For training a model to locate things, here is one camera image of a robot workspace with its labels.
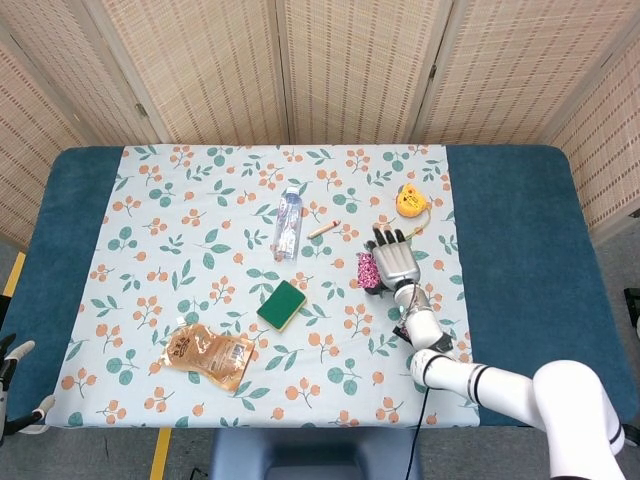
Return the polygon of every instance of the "pencil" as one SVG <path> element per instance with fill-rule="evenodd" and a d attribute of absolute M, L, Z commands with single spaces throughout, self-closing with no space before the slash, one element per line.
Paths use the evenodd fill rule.
<path fill-rule="evenodd" d="M 341 223 L 340 220 L 334 220 L 333 222 L 329 223 L 328 225 L 325 225 L 324 227 L 320 227 L 319 229 L 314 230 L 309 235 L 307 235 L 307 238 L 309 240 L 311 240 L 312 238 L 315 238 L 318 235 L 322 235 L 324 232 L 328 232 L 332 228 L 337 227 L 338 225 L 340 225 L 340 223 Z"/>

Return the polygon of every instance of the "sponge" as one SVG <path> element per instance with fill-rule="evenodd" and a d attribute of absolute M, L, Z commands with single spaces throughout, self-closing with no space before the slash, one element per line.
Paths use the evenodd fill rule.
<path fill-rule="evenodd" d="M 306 301 L 304 293 L 283 280 L 258 309 L 258 315 L 281 332 Z"/>

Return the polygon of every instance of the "bamboo screen panel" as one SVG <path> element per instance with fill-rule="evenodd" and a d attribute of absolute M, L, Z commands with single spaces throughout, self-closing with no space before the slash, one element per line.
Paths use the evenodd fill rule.
<path fill-rule="evenodd" d="M 637 0 L 471 0 L 418 137 L 532 143 Z"/>
<path fill-rule="evenodd" d="M 553 140 L 569 157 L 589 228 L 640 198 L 640 38 Z"/>
<path fill-rule="evenodd" d="M 424 95 L 420 75 L 431 67 L 425 56 L 434 20 L 444 4 L 283 0 L 278 24 L 286 37 L 295 143 L 406 141 Z"/>
<path fill-rule="evenodd" d="M 286 142 L 270 2 L 103 2 L 173 142 Z"/>
<path fill-rule="evenodd" d="M 0 233 L 29 244 L 56 156 L 84 140 L 0 44 Z"/>
<path fill-rule="evenodd" d="M 104 143 L 146 143 L 134 103 L 120 93 L 66 2 L 2 0 L 17 40 Z"/>

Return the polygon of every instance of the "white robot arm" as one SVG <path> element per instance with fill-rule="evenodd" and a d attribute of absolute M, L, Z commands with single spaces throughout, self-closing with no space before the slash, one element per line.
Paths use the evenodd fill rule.
<path fill-rule="evenodd" d="M 533 380 L 447 354 L 443 333 L 418 286 L 420 268 L 400 230 L 395 236 L 374 229 L 367 246 L 386 288 L 403 312 L 401 322 L 416 348 L 413 379 L 432 389 L 450 390 L 479 405 L 547 433 L 551 478 L 624 479 L 615 460 L 624 432 L 600 379 L 586 365 L 561 360 L 542 366 Z"/>

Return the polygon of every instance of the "water bottle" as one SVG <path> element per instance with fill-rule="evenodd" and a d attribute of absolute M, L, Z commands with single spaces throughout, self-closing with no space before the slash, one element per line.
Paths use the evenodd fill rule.
<path fill-rule="evenodd" d="M 276 233 L 272 245 L 276 261 L 297 258 L 301 227 L 302 198 L 296 187 L 288 187 L 280 197 L 276 218 Z"/>

